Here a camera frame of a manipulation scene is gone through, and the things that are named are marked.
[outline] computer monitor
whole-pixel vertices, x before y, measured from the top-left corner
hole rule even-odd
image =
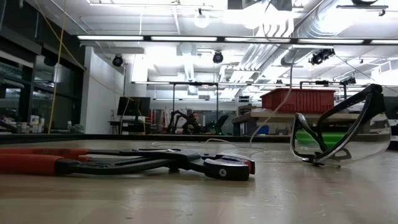
[[[150,97],[126,97],[119,99],[119,116],[149,116]]]
[[[398,119],[398,97],[385,96],[386,116],[388,119]]]

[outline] workbench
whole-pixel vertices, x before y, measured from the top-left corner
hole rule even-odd
[[[151,143],[81,140],[0,147],[125,149],[151,147]],[[337,169],[296,160],[288,144],[254,145],[267,150],[215,143],[197,149],[253,158],[256,174],[247,182],[216,180],[185,170],[169,174],[166,168],[120,176],[0,174],[0,223],[387,224],[398,220],[398,152],[387,151]]]
[[[231,120],[234,126],[234,136],[250,136],[258,127],[271,115],[271,110],[252,111],[244,115],[237,116]],[[322,114],[303,114],[309,124],[316,123]],[[268,123],[287,123],[292,124],[294,121],[294,113],[278,112],[268,121]],[[330,116],[327,121],[346,121],[355,120],[358,114],[337,113]]]

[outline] safety glasses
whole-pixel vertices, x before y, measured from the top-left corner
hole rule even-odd
[[[348,113],[354,105],[360,112]],[[296,113],[290,150],[315,165],[343,165],[385,151],[391,140],[385,110],[382,86],[371,84],[322,114],[314,128]]]

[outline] pliers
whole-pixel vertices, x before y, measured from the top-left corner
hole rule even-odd
[[[95,158],[86,156],[89,154],[139,157]],[[0,172],[117,175],[159,167],[195,170],[208,177],[224,180],[248,180],[249,175],[255,173],[255,162],[248,157],[225,153],[201,155],[190,149],[0,149]]]

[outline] red plastic bin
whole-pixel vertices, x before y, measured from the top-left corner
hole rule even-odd
[[[275,110],[286,97],[288,88],[277,88],[262,95],[262,107]],[[334,106],[334,90],[292,89],[286,103],[279,109],[289,113],[324,113]]]

